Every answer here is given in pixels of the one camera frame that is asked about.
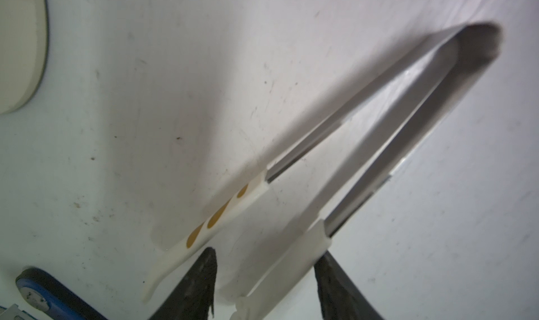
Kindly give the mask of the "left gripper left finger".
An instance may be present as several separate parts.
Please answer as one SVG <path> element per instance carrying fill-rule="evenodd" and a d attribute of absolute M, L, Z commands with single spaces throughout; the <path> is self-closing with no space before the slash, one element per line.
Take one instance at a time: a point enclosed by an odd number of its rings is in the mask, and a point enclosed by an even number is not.
<path fill-rule="evenodd" d="M 218 261 L 216 250 L 206 248 L 151 320 L 207 320 L 215 314 L 214 296 Z"/>

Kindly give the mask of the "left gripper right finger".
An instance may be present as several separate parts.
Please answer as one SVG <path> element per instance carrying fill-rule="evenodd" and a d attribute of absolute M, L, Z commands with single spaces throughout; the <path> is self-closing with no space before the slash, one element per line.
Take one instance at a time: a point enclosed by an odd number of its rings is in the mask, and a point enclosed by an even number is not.
<path fill-rule="evenodd" d="M 314 265 L 324 320 L 383 320 L 329 251 Z"/>

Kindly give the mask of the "white cat paw tongs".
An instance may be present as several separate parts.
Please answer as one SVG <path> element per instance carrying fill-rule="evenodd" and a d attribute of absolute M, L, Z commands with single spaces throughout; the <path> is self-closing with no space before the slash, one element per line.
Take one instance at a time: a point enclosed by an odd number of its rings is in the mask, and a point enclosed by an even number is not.
<path fill-rule="evenodd" d="M 364 140 L 369 168 L 328 217 L 307 218 L 297 240 L 248 295 L 236 300 L 233 319 L 264 319 L 309 271 L 314 272 L 315 263 L 329 251 L 333 236 L 455 108 L 499 57 L 502 44 L 503 28 L 496 22 L 458 25 L 427 36 L 324 119 L 276 164 L 247 182 L 184 240 L 170 248 L 148 272 L 143 302 L 149 301 L 159 284 L 185 261 L 192 260 L 194 264 L 223 227 L 265 194 L 271 182 L 340 128 L 362 103 L 424 56 L 432 56 L 423 72 Z"/>

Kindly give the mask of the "cream utensil rack stand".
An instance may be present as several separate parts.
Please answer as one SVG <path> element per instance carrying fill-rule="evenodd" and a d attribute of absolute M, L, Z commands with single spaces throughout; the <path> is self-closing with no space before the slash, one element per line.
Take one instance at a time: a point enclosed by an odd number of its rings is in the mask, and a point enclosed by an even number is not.
<path fill-rule="evenodd" d="M 46 0 L 1 0 L 1 113 L 15 112 L 36 93 L 46 69 Z"/>

